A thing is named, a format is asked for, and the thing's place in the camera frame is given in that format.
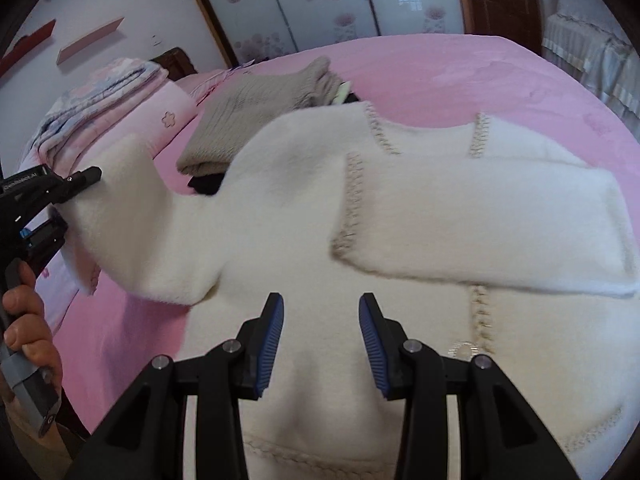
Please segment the person's left hand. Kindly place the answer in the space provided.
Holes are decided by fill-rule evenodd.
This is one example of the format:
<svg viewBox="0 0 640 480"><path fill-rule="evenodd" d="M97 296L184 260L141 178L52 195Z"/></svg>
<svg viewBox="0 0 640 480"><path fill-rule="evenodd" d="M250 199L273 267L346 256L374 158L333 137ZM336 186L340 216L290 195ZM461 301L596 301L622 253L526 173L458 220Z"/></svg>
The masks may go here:
<svg viewBox="0 0 640 480"><path fill-rule="evenodd" d="M3 340L11 350L22 350L30 362L50 370L51 382L56 392L61 393L61 356L44 319L44 303L35 291L35 274L24 262L18 264L17 270L20 284L2 297L2 307L14 318L4 332Z"/></svg>

